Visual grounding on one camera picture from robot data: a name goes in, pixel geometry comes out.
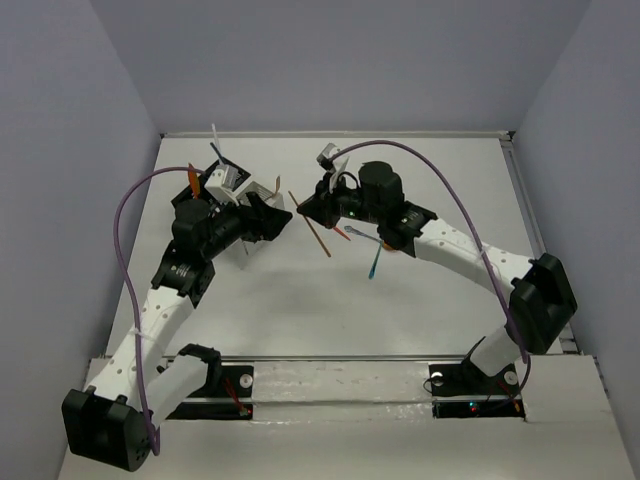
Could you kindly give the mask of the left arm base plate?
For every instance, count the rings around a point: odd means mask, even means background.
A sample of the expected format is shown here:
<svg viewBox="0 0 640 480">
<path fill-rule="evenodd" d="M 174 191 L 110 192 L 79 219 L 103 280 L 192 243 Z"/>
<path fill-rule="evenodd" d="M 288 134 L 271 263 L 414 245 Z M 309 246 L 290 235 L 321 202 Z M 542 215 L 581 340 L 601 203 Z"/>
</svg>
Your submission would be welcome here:
<svg viewBox="0 0 640 480">
<path fill-rule="evenodd" d="M 253 419 L 254 366 L 223 364 L 215 386 L 205 385 L 180 403 L 168 420 L 249 421 Z"/>
</svg>

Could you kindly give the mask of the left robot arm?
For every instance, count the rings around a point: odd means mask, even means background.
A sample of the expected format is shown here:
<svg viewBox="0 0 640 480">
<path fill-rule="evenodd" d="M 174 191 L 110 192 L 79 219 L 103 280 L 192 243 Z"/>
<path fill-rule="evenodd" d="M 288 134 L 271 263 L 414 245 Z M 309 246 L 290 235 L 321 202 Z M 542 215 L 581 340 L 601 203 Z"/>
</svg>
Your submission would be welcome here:
<svg viewBox="0 0 640 480">
<path fill-rule="evenodd" d="M 220 208 L 189 199 L 174 208 L 172 240 L 133 325 L 105 367 L 62 403 L 70 451 L 125 471 L 160 450 L 160 426 L 191 393 L 221 383 L 221 354 L 190 343 L 171 365 L 157 368 L 182 324 L 211 284 L 216 256 L 238 240 L 272 241 L 291 221 L 282 201 L 248 192 Z"/>
</svg>

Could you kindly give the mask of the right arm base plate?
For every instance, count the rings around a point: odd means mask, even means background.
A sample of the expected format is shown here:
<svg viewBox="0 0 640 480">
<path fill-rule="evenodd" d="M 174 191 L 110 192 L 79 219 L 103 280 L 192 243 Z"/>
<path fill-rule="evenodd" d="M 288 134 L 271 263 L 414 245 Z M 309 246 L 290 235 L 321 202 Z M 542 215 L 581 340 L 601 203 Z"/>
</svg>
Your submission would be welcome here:
<svg viewBox="0 0 640 480">
<path fill-rule="evenodd" d="M 423 389 L 431 395 L 436 419 L 520 418 L 525 409 L 520 382 L 513 364 L 493 377 L 463 375 L 460 363 L 429 366 Z"/>
</svg>

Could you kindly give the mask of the orange plastic knife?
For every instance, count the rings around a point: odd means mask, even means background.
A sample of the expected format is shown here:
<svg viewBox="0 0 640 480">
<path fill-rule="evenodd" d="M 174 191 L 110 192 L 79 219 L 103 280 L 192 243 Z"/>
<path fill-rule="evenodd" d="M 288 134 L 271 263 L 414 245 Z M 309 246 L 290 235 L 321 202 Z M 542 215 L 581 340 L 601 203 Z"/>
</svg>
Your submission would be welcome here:
<svg viewBox="0 0 640 480">
<path fill-rule="evenodd" d="M 194 199 L 198 199 L 201 192 L 199 171 L 191 164 L 188 164 L 188 181 Z"/>
</svg>

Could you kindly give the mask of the dark blue chopstick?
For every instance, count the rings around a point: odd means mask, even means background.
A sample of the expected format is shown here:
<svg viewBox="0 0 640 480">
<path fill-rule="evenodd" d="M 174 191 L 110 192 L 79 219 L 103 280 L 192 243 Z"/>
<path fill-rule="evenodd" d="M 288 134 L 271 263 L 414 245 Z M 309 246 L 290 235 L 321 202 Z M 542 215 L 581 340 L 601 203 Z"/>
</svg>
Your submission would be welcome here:
<svg viewBox="0 0 640 480">
<path fill-rule="evenodd" d="M 222 155 L 221 151 L 219 150 L 219 148 L 216 146 L 216 144 L 214 142 L 210 142 L 210 146 L 213 149 L 213 151 L 215 152 L 215 154 L 217 155 L 220 164 L 224 165 L 226 160 L 225 160 L 224 156 Z"/>
</svg>

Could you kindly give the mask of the gold metal fork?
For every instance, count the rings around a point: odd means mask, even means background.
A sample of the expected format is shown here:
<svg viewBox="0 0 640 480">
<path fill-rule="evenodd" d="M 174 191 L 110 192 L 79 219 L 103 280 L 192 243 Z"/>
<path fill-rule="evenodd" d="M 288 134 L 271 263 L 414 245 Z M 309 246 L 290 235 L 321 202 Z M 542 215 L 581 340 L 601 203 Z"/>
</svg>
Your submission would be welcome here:
<svg viewBox="0 0 640 480">
<path fill-rule="evenodd" d="M 279 198 L 279 191 L 281 187 L 281 176 L 278 175 L 275 179 L 275 186 L 273 192 L 266 198 L 266 202 L 273 206 Z"/>
</svg>

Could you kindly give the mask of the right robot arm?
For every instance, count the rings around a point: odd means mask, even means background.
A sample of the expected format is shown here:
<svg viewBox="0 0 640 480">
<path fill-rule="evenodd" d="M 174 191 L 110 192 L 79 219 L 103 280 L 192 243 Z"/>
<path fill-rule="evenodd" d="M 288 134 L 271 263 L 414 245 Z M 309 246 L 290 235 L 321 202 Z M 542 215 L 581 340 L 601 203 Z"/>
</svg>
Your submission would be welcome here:
<svg viewBox="0 0 640 480">
<path fill-rule="evenodd" d="M 350 188 L 340 173 L 326 173 L 298 212 L 328 229 L 342 218 L 374 224 L 392 249 L 471 280 L 505 306 L 505 325 L 479 340 L 461 363 L 468 390 L 482 392 L 509 364 L 549 350 L 578 307 L 557 257 L 530 258 L 476 241 L 408 201 L 400 176 L 385 162 L 364 164 L 358 179 Z"/>
</svg>

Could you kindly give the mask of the white chopstick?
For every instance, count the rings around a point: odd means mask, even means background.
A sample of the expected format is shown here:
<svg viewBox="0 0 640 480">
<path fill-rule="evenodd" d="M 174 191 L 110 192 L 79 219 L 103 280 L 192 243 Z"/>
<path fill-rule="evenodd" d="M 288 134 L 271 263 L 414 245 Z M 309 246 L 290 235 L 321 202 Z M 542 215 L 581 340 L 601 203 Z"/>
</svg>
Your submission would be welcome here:
<svg viewBox="0 0 640 480">
<path fill-rule="evenodd" d="M 212 134 L 213 134 L 213 141 L 212 142 L 214 142 L 216 144 L 216 146 L 220 150 L 219 136 L 218 136 L 216 125 L 214 123 L 211 124 L 211 130 L 212 130 Z"/>
</svg>

